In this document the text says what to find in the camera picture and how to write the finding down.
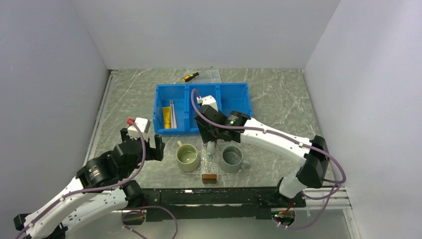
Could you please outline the white teal toothpaste tube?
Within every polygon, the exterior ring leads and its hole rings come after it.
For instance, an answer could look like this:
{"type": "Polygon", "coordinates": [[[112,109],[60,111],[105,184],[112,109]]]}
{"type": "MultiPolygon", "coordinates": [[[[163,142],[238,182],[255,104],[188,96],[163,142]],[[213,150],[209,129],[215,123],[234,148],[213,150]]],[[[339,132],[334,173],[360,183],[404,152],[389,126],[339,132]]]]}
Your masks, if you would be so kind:
{"type": "Polygon", "coordinates": [[[215,148],[216,148],[216,141],[209,141],[206,145],[206,152],[208,155],[213,156],[215,155],[215,148]]]}

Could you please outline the light green ceramic mug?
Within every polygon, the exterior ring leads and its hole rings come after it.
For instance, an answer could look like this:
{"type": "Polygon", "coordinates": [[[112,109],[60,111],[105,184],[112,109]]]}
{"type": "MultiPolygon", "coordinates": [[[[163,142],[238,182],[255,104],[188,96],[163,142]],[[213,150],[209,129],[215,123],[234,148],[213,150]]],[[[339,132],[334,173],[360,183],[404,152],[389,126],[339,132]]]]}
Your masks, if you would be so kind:
{"type": "Polygon", "coordinates": [[[176,159],[178,167],[183,172],[193,172],[200,164],[198,151],[192,144],[183,144],[177,141],[178,149],[176,151],[176,159]]]}

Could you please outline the grey ceramic mug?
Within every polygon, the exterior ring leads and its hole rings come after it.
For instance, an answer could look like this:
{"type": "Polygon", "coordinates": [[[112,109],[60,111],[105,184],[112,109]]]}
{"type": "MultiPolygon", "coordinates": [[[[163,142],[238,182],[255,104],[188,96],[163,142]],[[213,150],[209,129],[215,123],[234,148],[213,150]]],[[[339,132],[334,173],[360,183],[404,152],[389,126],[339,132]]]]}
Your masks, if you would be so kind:
{"type": "Polygon", "coordinates": [[[221,153],[219,166],[223,172],[234,174],[241,169],[250,169],[250,162],[243,159],[242,151],[236,146],[227,146],[221,153]]]}

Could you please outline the clear toothbrush holder brown ends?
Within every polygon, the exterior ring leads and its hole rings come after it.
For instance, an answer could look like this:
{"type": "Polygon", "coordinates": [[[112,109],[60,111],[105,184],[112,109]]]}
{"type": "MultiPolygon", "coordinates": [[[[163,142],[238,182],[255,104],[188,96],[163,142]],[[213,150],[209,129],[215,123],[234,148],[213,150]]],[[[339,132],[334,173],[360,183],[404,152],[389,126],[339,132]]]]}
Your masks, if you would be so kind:
{"type": "Polygon", "coordinates": [[[210,156],[206,152],[206,145],[202,145],[201,151],[201,177],[203,184],[216,184],[218,174],[218,148],[216,143],[215,155],[210,156]]]}

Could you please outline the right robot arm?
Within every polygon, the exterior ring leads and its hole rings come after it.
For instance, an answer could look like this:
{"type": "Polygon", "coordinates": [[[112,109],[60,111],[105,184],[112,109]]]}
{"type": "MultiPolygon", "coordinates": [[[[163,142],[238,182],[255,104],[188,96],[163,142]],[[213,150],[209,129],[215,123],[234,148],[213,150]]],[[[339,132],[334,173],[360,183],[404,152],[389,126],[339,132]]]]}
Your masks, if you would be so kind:
{"type": "Polygon", "coordinates": [[[323,186],[328,157],[322,137],[309,139],[290,135],[238,111],[226,116],[210,105],[194,109],[203,142],[221,139],[247,143],[282,155],[298,165],[298,170],[279,180],[274,193],[277,205],[285,207],[304,189],[323,186]]]}

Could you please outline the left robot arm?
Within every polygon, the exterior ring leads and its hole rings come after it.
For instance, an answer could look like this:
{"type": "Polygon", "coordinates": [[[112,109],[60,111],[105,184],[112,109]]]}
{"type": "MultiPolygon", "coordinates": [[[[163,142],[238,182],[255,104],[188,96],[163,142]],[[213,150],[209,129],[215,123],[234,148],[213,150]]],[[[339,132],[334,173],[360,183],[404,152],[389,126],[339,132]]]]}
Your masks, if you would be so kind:
{"type": "Polygon", "coordinates": [[[66,232],[118,209],[137,209],[145,199],[134,177],[148,160],[162,161],[165,143],[155,135],[155,147],[143,130],[121,131],[122,142],[90,159],[52,200],[30,214],[14,217],[17,238],[63,239],[66,232]]]}

